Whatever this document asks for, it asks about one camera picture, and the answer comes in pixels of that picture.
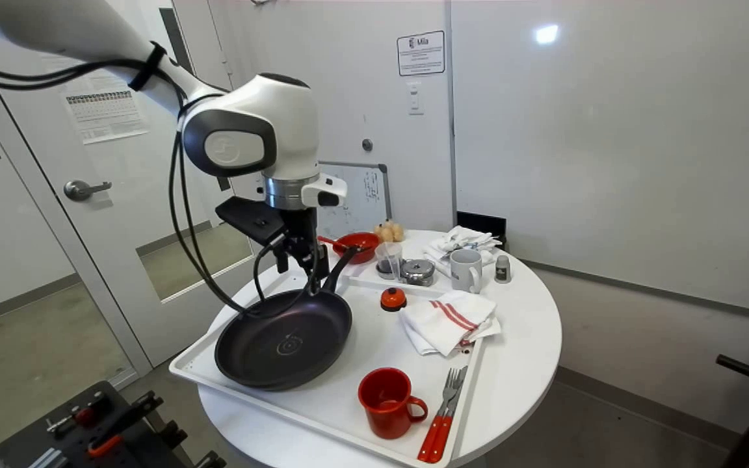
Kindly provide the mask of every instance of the red object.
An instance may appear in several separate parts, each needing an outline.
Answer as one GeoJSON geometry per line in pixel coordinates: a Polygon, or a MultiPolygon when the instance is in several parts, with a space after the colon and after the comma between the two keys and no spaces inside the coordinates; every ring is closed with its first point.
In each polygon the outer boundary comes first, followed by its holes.
{"type": "Polygon", "coordinates": [[[402,292],[402,288],[385,288],[385,292],[378,293],[378,308],[382,308],[385,313],[397,313],[397,309],[402,309],[402,308],[406,308],[406,292],[402,292]]]}
{"type": "Polygon", "coordinates": [[[118,444],[121,444],[121,436],[118,436],[118,435],[112,435],[107,442],[100,442],[100,444],[95,444],[95,447],[88,444],[88,457],[90,457],[90,460],[98,460],[98,457],[115,453],[118,444]]]}
{"type": "Polygon", "coordinates": [[[88,430],[98,421],[98,416],[90,405],[83,405],[83,408],[72,412],[72,421],[77,421],[77,426],[88,430]]]}
{"type": "Polygon", "coordinates": [[[408,378],[391,366],[368,373],[358,383],[356,397],[365,408],[371,431],[382,439],[397,439],[414,421],[427,420],[427,403],[411,395],[408,378]]]}
{"type": "Polygon", "coordinates": [[[332,253],[338,253],[338,254],[342,254],[347,248],[356,248],[356,254],[350,257],[350,262],[358,265],[358,262],[368,262],[373,257],[378,236],[371,232],[352,232],[352,234],[345,234],[330,244],[332,244],[332,253]]]}
{"type": "Polygon", "coordinates": [[[417,460],[436,464],[445,456],[446,436],[450,436],[451,416],[434,416],[428,425],[428,431],[423,436],[423,444],[417,451],[417,460]]]}

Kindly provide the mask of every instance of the label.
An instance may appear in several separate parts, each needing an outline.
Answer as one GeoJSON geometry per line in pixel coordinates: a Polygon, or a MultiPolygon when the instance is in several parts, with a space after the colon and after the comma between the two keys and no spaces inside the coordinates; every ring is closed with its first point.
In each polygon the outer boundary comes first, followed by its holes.
{"type": "Polygon", "coordinates": [[[397,76],[445,72],[445,31],[397,36],[397,76]]]}
{"type": "Polygon", "coordinates": [[[133,91],[68,93],[64,104],[83,143],[103,143],[144,132],[144,119],[133,91]]]}

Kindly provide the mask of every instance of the white wall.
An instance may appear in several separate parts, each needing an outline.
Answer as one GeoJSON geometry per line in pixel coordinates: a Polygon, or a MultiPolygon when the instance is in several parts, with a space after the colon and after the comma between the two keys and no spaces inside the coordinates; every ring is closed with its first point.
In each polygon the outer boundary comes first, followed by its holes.
{"type": "MultiPolygon", "coordinates": [[[[427,118],[414,119],[394,72],[394,36],[442,28],[442,0],[209,5],[235,82],[281,70],[315,85],[323,160],[385,162],[397,221],[428,228],[451,221],[446,83],[442,76],[421,82],[427,118]],[[360,136],[373,137],[373,157],[358,152],[360,136]]],[[[564,321],[562,366],[728,430],[745,426],[749,381],[713,358],[749,362],[749,316],[564,273],[538,277],[564,321]]]]}
{"type": "Polygon", "coordinates": [[[235,83],[272,70],[315,89],[323,162],[388,165],[397,221],[451,223],[446,79],[401,79],[394,57],[397,36],[445,28],[438,0],[265,7],[213,0],[209,7],[235,83]],[[408,83],[421,85],[423,118],[408,115],[408,83]]]}
{"type": "Polygon", "coordinates": [[[749,2],[454,2],[451,36],[462,212],[533,262],[749,309],[749,2]]]}
{"type": "Polygon", "coordinates": [[[749,364],[749,316],[652,292],[538,270],[562,316],[562,366],[744,431],[749,381],[714,364],[749,364]]]}

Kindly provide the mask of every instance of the white napkin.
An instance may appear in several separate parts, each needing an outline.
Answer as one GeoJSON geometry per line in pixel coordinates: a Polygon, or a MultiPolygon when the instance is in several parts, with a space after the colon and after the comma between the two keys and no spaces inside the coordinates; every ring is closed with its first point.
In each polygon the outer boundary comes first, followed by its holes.
{"type": "Polygon", "coordinates": [[[501,244],[496,243],[489,232],[473,232],[466,227],[454,227],[445,234],[445,240],[436,240],[423,248],[427,260],[430,260],[445,277],[450,277],[446,257],[451,249],[477,249],[480,262],[494,262],[494,248],[501,244]]]}
{"type": "MultiPolygon", "coordinates": [[[[401,326],[402,326],[402,334],[406,334],[408,343],[411,343],[421,356],[434,353],[434,345],[430,345],[428,340],[423,340],[423,336],[411,329],[411,323],[406,321],[406,316],[401,316],[401,326]]],[[[477,326],[477,330],[473,330],[471,336],[466,336],[456,345],[473,345],[475,340],[490,339],[490,336],[501,336],[501,323],[499,323],[496,316],[485,317],[485,321],[477,326]]]]}
{"type": "Polygon", "coordinates": [[[430,303],[414,303],[402,309],[406,323],[421,336],[434,352],[450,356],[451,348],[490,317],[496,304],[485,297],[446,292],[430,303]]]}

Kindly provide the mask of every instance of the door handle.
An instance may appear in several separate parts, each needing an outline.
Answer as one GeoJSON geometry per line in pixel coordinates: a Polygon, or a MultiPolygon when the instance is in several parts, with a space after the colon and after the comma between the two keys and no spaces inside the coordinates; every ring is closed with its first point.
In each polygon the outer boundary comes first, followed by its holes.
{"type": "Polygon", "coordinates": [[[61,186],[61,192],[68,200],[83,202],[83,200],[90,200],[94,192],[103,192],[109,188],[112,182],[85,186],[83,179],[70,179],[61,186]]]}

